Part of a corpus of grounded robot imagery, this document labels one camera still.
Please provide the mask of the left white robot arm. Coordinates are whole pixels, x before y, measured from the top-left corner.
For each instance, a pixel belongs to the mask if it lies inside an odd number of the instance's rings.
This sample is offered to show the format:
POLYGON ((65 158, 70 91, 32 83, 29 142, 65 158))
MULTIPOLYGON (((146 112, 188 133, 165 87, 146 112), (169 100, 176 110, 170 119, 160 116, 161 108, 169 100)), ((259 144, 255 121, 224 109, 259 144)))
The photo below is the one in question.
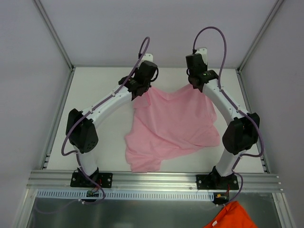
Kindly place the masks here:
POLYGON ((112 177, 100 173, 92 152, 99 141, 97 128, 119 107, 146 93, 158 73, 158 66, 145 60, 130 75, 121 78, 105 98, 84 110, 72 109, 69 112, 61 150, 70 143, 74 148, 71 152, 76 155, 78 168, 72 175, 71 187, 100 189, 112 186, 112 177))

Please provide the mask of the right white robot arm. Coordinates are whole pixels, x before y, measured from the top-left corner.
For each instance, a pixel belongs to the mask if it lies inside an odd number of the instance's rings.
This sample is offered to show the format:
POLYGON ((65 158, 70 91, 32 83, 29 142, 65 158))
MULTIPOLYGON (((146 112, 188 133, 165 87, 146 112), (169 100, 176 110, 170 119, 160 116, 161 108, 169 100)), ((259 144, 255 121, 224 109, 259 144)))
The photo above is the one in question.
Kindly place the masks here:
POLYGON ((236 165, 247 150, 257 143, 260 118, 256 113, 248 113, 233 101, 220 85, 220 77, 214 70, 209 70, 202 54, 186 56, 188 81, 198 89, 220 111, 227 128, 222 136, 224 146, 219 162, 207 175, 197 175, 199 190, 237 190, 237 177, 233 173, 236 165))

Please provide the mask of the pink t shirt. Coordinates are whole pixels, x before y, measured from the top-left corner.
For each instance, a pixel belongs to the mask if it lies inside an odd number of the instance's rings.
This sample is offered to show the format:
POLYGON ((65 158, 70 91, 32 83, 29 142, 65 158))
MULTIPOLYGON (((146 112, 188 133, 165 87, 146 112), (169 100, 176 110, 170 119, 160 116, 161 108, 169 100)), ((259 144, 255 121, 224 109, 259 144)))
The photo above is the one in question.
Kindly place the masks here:
POLYGON ((191 85, 166 93, 151 88, 133 102, 133 124, 125 136, 132 172, 159 171, 163 160, 220 144, 212 101, 191 85))

